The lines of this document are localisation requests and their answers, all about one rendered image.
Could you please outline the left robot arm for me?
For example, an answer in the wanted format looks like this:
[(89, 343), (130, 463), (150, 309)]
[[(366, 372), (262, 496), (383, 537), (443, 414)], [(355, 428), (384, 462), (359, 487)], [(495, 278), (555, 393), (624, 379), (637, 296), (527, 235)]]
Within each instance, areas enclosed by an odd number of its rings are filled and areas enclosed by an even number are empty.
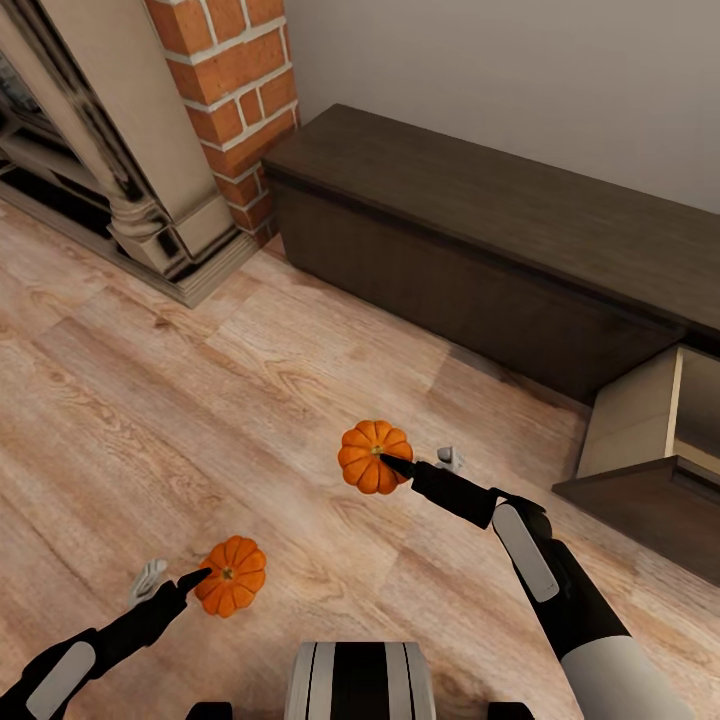
[(23, 679), (0, 697), (0, 720), (62, 720), (69, 699), (90, 680), (98, 680), (128, 655), (150, 647), (182, 610), (187, 593), (211, 573), (199, 569), (177, 581), (151, 589), (167, 568), (167, 559), (145, 563), (127, 589), (126, 613), (102, 630), (79, 636), (36, 656), (22, 672)]

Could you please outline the pumpkin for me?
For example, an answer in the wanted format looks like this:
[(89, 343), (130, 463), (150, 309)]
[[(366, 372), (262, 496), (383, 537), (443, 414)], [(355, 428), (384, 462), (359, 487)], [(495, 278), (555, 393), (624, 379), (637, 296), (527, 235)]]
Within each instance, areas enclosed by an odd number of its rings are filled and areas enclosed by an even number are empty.
[(228, 618), (247, 608), (266, 581), (266, 557), (256, 541), (234, 536), (218, 544), (199, 569), (211, 567), (211, 573), (195, 588), (195, 595), (209, 615)]
[(361, 493), (388, 495), (408, 481), (380, 458), (384, 453), (413, 462), (406, 433), (388, 421), (360, 421), (343, 435), (341, 444), (338, 460), (343, 479), (356, 485)]

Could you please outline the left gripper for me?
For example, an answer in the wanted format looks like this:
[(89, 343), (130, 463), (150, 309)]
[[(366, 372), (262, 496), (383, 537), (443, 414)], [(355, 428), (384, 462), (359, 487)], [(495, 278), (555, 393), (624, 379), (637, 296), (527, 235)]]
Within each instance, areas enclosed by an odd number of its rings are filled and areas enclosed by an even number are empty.
[(177, 585), (173, 581), (167, 581), (152, 599), (119, 617), (118, 620), (127, 625), (131, 634), (131, 650), (128, 655), (132, 655), (144, 645), (150, 647), (156, 643), (161, 633), (184, 607), (187, 593), (210, 573), (211, 567), (205, 567), (181, 577)]

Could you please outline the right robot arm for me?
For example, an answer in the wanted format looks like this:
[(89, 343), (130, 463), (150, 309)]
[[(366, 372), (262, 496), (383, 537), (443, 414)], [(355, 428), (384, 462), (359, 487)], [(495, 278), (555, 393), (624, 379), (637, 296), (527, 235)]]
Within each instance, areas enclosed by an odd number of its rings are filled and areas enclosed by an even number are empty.
[(552, 539), (545, 509), (459, 477), (464, 455), (455, 447), (438, 448), (437, 455), (435, 465), (380, 458), (443, 509), (481, 529), (492, 521), (584, 720), (695, 720), (565, 543)]

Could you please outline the robot trunk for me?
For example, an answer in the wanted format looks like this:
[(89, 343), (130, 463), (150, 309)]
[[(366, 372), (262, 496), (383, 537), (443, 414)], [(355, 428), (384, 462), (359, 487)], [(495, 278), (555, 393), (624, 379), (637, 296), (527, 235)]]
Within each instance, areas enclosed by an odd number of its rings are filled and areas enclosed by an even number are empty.
[(303, 642), (284, 720), (436, 720), (417, 642)]

